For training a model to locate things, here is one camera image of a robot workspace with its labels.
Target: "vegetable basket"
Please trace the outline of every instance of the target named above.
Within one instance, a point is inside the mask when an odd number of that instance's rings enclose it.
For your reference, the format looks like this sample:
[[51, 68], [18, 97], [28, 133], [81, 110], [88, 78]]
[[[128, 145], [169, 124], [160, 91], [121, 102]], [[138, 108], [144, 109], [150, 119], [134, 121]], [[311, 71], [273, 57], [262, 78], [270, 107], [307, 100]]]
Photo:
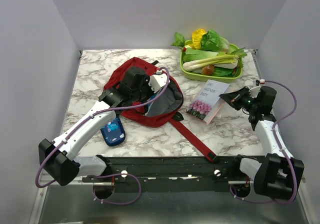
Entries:
[[[191, 43], [192, 43], [192, 40], [187, 40], [184, 44], [187, 45], [187, 44], [191, 44]], [[234, 44], [230, 44], [230, 48], [238, 49], [238, 47], [235, 46]], [[242, 76], [242, 70], [243, 70], [242, 68], [237, 69], [235, 77], [216, 77], [216, 76], [203, 75], [200, 73], [187, 72], [182, 67], [183, 54], [184, 54], [184, 52], [182, 51], [181, 55], [180, 55], [180, 68], [182, 70], [183, 75], [188, 79], [194, 79], [194, 80], [198, 80], [198, 81], [207, 81], [208, 79], [212, 79], [212, 80], [219, 81], [219, 82], [232, 83], [233, 81], [235, 81], [236, 79], [238, 79]]]

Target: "yellow leaf vegetable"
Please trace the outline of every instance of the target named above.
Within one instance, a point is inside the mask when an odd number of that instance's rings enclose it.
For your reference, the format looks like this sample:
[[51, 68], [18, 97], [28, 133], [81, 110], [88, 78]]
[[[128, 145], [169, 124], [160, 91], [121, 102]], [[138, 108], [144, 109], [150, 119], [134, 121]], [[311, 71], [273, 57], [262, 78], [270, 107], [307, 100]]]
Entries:
[[197, 29], [195, 32], [192, 33], [192, 44], [189, 45], [194, 49], [200, 49], [201, 39], [204, 34], [206, 34], [206, 31], [203, 28]]

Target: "gray wall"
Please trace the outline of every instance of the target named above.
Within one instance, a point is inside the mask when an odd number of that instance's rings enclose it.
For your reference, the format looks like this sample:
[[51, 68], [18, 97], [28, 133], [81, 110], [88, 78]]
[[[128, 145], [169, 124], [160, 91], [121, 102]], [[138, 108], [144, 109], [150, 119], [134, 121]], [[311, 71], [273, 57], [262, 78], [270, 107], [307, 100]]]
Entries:
[[[306, 186], [320, 220], [320, 0], [287, 0], [258, 51], [265, 79], [279, 81], [296, 94], [296, 113], [280, 124], [292, 154], [304, 161]], [[281, 88], [275, 114], [288, 113], [293, 102]]]
[[213, 28], [257, 48], [286, 0], [53, 0], [82, 49], [163, 48]]
[[38, 143], [60, 132], [79, 52], [52, 0], [0, 0], [0, 223], [26, 224]]

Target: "gray floor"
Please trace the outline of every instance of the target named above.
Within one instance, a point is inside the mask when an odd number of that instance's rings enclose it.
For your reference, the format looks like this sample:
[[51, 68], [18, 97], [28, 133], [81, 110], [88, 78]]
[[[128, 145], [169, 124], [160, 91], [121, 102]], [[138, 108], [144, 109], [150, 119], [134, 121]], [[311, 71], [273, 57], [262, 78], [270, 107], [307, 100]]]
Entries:
[[[128, 201], [135, 194], [115, 194], [113, 201]], [[230, 193], [143, 193], [129, 206], [93, 201], [90, 185], [50, 186], [40, 224], [304, 224], [300, 199], [289, 205], [257, 205], [232, 198]]]

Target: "book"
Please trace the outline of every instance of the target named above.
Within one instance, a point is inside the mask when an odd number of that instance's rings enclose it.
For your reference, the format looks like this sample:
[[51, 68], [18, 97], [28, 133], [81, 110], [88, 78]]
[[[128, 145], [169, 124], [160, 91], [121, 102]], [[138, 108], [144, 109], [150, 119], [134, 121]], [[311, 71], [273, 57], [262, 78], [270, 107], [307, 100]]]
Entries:
[[191, 102], [186, 112], [209, 124], [224, 104], [219, 95], [225, 93], [229, 86], [230, 84], [228, 83], [209, 79]]

